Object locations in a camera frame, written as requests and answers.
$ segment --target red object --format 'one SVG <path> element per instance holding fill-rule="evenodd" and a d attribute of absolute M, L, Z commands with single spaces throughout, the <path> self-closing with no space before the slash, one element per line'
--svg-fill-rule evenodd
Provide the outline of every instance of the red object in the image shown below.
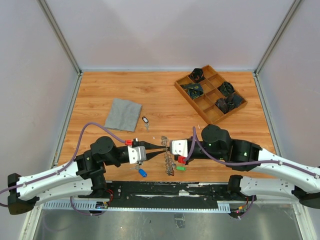
<path fill-rule="evenodd" d="M 184 156 L 178 156 L 178 163 L 185 164 L 186 163 L 185 159 L 186 159 L 186 157 L 184 157 Z"/>
<path fill-rule="evenodd" d="M 125 140 L 124 144 L 127 146 L 132 146 L 132 140 Z"/>

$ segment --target robotic arm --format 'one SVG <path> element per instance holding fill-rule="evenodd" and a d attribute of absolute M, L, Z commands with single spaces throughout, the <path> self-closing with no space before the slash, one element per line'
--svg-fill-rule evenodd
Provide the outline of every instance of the robotic arm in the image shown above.
<path fill-rule="evenodd" d="M 215 125 L 205 127 L 201 136 L 202 141 L 195 134 L 189 139 L 171 141 L 169 149 L 174 159 L 184 164 L 194 159 L 213 159 L 233 170 L 278 177 L 264 179 L 232 175 L 227 192 L 240 199 L 254 195 L 298 199 L 307 207 L 320 209 L 319 168 L 279 157 L 252 142 L 232 139 L 227 130 Z M 116 147 L 110 137 L 103 136 L 90 145 L 90 150 L 62 166 L 30 176 L 10 174 L 8 187 L 11 189 L 7 199 L 10 214 L 26 213 L 44 202 L 70 196 L 108 198 L 105 166 L 120 167 L 123 163 L 141 165 L 166 151 L 147 153 L 147 150 L 164 147 L 138 141 L 137 138 L 125 144 Z"/>

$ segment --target perforated metal strip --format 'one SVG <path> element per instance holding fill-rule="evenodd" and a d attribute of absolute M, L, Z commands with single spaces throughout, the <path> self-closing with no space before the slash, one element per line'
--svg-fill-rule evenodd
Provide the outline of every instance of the perforated metal strip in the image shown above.
<path fill-rule="evenodd" d="M 95 208 L 96 200 L 74 200 L 74 206 L 78 210 L 91 211 L 127 211 L 127 212 L 166 212 L 166 213 L 230 213 L 228 203 L 218 203 L 218 208 L 146 208 L 146 207 L 112 207 L 108 209 Z M 42 209 L 44 210 L 73 210 L 69 200 L 53 200 L 46 202 Z"/>

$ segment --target gray towel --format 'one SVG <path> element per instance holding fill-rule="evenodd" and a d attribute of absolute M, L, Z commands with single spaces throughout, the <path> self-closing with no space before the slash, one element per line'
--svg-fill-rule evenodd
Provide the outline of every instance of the gray towel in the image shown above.
<path fill-rule="evenodd" d="M 129 100 L 113 99 L 112 107 L 104 126 L 134 132 L 140 116 L 142 105 Z"/>

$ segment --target gray wall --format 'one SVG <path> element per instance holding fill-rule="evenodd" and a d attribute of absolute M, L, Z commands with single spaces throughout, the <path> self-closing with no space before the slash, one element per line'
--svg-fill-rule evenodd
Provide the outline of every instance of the gray wall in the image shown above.
<path fill-rule="evenodd" d="M 253 70 L 293 0 L 47 0 L 83 69 Z"/>
<path fill-rule="evenodd" d="M 76 73 L 37 1 L 0 7 L 0 188 L 7 175 L 46 170 L 54 155 Z M 0 196 L 7 203 L 6 193 Z M 25 215 L 0 207 L 1 239 L 16 240 Z"/>
<path fill-rule="evenodd" d="M 320 1 L 304 1 L 260 74 L 284 157 L 320 166 Z M 310 210 L 320 237 L 320 211 Z"/>

